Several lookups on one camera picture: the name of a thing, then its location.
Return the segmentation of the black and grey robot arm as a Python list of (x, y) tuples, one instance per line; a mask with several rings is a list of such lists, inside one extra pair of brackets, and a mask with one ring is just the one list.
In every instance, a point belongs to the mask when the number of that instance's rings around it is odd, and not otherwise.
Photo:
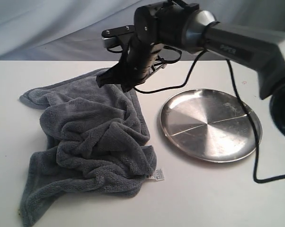
[(134, 24), (104, 31), (106, 48), (120, 46), (119, 62), (97, 76), (97, 84), (119, 84), (124, 92), (144, 83), (159, 52), (213, 52), (258, 74), (260, 99), (285, 136), (285, 32), (224, 24), (196, 3), (167, 0), (136, 9)]

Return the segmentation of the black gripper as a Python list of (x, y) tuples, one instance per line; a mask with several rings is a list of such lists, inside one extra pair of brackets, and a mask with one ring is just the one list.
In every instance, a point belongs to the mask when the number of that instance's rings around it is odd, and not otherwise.
[(128, 49), (122, 53), (119, 65), (115, 65), (96, 77), (98, 87), (120, 84), (124, 93), (143, 83), (154, 64), (163, 44), (146, 44), (133, 36)]

